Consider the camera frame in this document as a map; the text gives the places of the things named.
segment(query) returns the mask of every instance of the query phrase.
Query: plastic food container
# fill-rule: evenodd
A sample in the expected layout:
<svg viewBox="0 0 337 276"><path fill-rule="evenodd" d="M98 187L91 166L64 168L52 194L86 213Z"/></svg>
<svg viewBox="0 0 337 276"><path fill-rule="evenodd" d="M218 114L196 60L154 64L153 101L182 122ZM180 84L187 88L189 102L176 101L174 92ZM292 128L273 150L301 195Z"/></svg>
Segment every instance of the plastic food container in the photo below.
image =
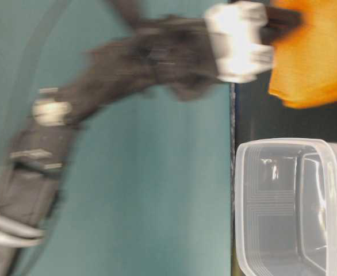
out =
<svg viewBox="0 0 337 276"><path fill-rule="evenodd" d="M246 276L337 276L337 144L240 145L236 248Z"/></svg>

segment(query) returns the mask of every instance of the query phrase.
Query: black table surface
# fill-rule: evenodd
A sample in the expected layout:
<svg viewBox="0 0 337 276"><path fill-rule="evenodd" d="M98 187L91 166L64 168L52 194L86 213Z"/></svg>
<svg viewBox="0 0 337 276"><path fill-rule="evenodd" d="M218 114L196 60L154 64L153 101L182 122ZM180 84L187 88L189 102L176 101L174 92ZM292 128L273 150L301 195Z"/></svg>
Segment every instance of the black table surface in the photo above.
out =
<svg viewBox="0 0 337 276"><path fill-rule="evenodd" d="M311 109L291 109L268 94L270 73L236 85L235 145L279 137L337 142L337 102Z"/></svg>

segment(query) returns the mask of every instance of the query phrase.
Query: robotic arm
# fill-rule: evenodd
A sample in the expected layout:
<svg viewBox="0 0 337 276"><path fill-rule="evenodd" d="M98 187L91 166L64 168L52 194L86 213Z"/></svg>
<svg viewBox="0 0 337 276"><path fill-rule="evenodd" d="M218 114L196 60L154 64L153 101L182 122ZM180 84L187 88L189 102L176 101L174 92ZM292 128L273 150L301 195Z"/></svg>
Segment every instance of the robotic arm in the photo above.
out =
<svg viewBox="0 0 337 276"><path fill-rule="evenodd" d="M216 82L252 81L273 66L273 48L264 41L300 24L296 12L253 2L216 5L204 19L161 20L142 20L137 5L128 9L131 3L123 2L111 0L135 35L93 51L90 68L74 83L40 90L26 127L9 147L0 168L0 276L12 274L20 248L43 242L38 227L52 216L85 120L152 85L168 85L189 101Z"/></svg>

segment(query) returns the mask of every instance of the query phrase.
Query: orange cloth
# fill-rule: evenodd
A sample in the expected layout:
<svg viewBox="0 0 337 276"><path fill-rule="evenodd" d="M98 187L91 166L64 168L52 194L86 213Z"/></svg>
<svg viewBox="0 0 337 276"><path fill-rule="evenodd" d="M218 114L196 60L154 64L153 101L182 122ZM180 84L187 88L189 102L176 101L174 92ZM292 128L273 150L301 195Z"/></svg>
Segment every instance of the orange cloth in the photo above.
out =
<svg viewBox="0 0 337 276"><path fill-rule="evenodd" d="M274 0L276 7L299 10L303 26L274 43L269 93L291 108L337 101L337 0Z"/></svg>

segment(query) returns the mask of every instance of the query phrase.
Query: teal wall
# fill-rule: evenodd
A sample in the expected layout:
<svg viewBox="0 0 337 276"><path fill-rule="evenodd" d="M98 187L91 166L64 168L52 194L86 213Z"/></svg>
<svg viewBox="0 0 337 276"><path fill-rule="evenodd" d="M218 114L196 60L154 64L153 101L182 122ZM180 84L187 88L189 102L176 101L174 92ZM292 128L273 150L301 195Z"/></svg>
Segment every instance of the teal wall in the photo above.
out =
<svg viewBox="0 0 337 276"><path fill-rule="evenodd" d="M143 3L150 17L198 17L216 2ZM72 80L83 53L129 33L99 0L69 3L0 0L0 147L40 87ZM89 122L62 220L31 275L230 274L228 86L191 103L151 91Z"/></svg>

